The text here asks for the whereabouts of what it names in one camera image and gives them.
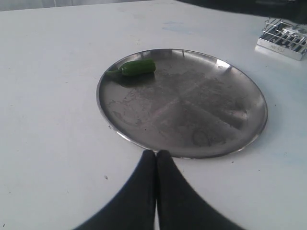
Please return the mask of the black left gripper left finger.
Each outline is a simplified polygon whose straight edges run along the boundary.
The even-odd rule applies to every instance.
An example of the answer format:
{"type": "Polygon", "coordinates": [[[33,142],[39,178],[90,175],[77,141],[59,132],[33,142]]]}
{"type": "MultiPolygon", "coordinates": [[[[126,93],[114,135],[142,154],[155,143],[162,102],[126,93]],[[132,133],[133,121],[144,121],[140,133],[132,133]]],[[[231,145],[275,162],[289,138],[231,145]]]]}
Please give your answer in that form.
{"type": "Polygon", "coordinates": [[[77,230],[153,230],[155,219],[156,156],[142,153],[121,190],[77,230]]]}

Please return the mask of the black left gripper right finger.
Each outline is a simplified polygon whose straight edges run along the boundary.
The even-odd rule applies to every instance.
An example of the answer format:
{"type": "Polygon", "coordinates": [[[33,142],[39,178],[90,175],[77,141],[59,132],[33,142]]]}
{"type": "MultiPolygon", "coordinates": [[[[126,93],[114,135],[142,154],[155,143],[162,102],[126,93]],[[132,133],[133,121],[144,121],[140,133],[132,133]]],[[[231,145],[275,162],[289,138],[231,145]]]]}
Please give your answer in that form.
{"type": "Polygon", "coordinates": [[[161,230],[241,230],[203,200],[185,180],[170,153],[156,154],[157,209],[161,230]]]}

